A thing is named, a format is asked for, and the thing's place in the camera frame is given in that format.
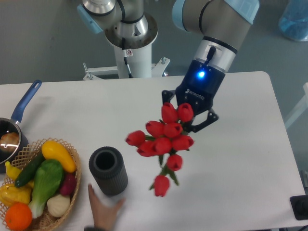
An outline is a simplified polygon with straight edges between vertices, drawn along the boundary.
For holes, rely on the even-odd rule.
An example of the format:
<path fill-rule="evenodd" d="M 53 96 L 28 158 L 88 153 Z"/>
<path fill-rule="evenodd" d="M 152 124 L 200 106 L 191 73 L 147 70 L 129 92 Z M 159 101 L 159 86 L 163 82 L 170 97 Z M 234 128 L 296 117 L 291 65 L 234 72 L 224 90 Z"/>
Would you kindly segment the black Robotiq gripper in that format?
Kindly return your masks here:
<path fill-rule="evenodd" d="M 207 118 L 200 124 L 193 125 L 195 117 L 184 123 L 184 132 L 197 133 L 219 119 L 212 109 L 213 99 L 225 77 L 225 73 L 193 60 L 176 90 L 163 90 L 162 102 L 170 103 L 176 97 L 177 104 L 188 103 L 192 106 L 194 114 L 199 115 L 208 110 Z"/>

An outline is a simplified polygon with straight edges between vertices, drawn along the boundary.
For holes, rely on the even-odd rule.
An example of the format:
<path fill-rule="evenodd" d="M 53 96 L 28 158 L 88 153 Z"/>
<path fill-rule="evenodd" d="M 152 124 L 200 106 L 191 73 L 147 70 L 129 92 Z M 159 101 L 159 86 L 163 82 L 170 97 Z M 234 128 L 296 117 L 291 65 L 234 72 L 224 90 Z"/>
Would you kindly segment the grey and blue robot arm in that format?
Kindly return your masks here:
<path fill-rule="evenodd" d="M 203 39 L 175 90 L 162 92 L 163 102 L 176 98 L 188 103 L 195 115 L 207 119 L 184 123 L 184 132 L 198 132 L 218 120 L 213 99 L 259 10 L 257 0 L 178 0 L 172 8 L 174 25 Z M 104 33 L 113 46 L 120 78 L 152 76 L 152 43 L 158 28 L 144 11 L 142 0 L 84 0 L 77 12 L 93 33 Z"/>

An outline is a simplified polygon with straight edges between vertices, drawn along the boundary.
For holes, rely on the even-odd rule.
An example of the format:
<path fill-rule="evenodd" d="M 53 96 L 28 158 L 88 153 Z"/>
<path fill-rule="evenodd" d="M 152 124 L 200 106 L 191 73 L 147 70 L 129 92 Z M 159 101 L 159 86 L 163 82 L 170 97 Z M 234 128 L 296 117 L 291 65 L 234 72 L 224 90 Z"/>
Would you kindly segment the bare human hand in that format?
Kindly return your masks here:
<path fill-rule="evenodd" d="M 103 204 L 94 192 L 91 184 L 88 184 L 88 195 L 90 201 L 90 207 L 92 211 L 93 226 L 86 226 L 85 231 L 110 231 L 117 218 L 117 214 L 123 204 L 125 198 L 119 200 L 113 207 L 106 206 Z"/>

